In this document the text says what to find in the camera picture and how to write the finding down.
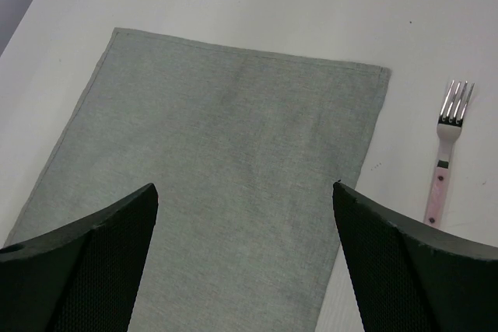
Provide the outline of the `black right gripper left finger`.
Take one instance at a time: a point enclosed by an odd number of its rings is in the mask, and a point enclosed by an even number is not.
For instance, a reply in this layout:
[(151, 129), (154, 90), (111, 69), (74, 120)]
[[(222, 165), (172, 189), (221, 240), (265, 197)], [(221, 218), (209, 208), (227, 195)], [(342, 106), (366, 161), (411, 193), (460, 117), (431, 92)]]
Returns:
[(3, 331), (126, 331), (159, 206), (151, 183), (1, 250)]

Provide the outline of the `grey cloth napkin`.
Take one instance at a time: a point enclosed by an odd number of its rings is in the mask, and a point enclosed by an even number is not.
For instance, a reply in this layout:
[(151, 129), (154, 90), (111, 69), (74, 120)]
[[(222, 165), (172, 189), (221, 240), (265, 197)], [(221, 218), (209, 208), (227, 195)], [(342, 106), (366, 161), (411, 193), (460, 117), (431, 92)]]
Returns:
[(153, 183), (132, 331), (312, 331), (388, 90), (376, 65), (115, 29), (11, 234)]

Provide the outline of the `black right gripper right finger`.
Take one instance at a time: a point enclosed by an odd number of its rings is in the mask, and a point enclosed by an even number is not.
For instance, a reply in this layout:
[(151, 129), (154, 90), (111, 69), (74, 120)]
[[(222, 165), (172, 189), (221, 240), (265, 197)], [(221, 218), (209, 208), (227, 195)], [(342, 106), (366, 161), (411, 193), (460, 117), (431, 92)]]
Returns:
[(340, 182), (332, 200), (364, 330), (497, 329), (494, 246), (429, 227)]

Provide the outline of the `pink handled metal fork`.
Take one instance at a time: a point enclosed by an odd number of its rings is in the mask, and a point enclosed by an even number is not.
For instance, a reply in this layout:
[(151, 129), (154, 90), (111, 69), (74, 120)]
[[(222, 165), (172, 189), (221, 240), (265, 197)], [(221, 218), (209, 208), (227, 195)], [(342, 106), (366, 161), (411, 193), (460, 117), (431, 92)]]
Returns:
[(437, 119), (439, 146), (423, 217), (426, 225), (436, 229), (440, 227), (446, 202), (453, 148), (460, 138), (474, 87), (475, 84), (468, 81), (452, 80), (439, 111)]

